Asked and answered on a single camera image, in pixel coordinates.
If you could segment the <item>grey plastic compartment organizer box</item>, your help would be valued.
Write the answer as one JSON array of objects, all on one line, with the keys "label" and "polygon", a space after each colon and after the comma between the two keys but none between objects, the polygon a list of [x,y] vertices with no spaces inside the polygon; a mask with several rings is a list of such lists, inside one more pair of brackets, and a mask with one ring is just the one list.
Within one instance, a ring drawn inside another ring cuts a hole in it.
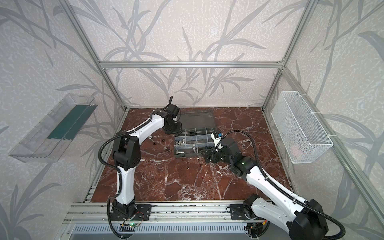
[{"label": "grey plastic compartment organizer box", "polygon": [[[175,138],[185,138],[187,146],[184,149],[176,149],[174,146],[175,158],[201,157],[201,151],[215,146],[211,134],[216,132],[217,125],[212,111],[181,113],[180,122],[182,123],[182,132],[176,134]],[[176,150],[185,152],[185,154],[177,155]]]}]

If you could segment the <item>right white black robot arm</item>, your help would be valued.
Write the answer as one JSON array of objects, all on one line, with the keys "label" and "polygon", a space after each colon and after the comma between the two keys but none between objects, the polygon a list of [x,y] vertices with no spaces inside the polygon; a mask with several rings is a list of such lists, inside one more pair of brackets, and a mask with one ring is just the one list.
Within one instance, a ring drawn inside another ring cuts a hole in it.
[{"label": "right white black robot arm", "polygon": [[286,231],[292,240],[340,240],[346,229],[324,213],[320,203],[307,201],[271,177],[258,158],[244,156],[237,143],[222,134],[211,134],[213,147],[202,150],[208,163],[225,163],[236,176],[264,193],[270,202],[251,195],[243,202],[249,220],[263,218]]}]

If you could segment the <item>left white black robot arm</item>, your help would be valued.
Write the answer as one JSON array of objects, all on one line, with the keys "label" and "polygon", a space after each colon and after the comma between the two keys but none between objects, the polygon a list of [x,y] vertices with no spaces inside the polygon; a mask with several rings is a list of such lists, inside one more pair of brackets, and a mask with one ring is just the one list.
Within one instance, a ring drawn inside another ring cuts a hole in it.
[{"label": "left white black robot arm", "polygon": [[[162,129],[167,135],[180,133],[182,123],[178,121],[180,108],[171,103],[162,109],[153,110],[147,120],[128,131],[120,131],[107,140],[98,151],[98,160],[106,167],[117,172],[117,192],[113,197],[113,211],[130,218],[136,213],[136,198],[134,193],[134,174],[140,163],[141,144],[154,132]],[[113,164],[104,161],[104,148],[113,143]]]}]

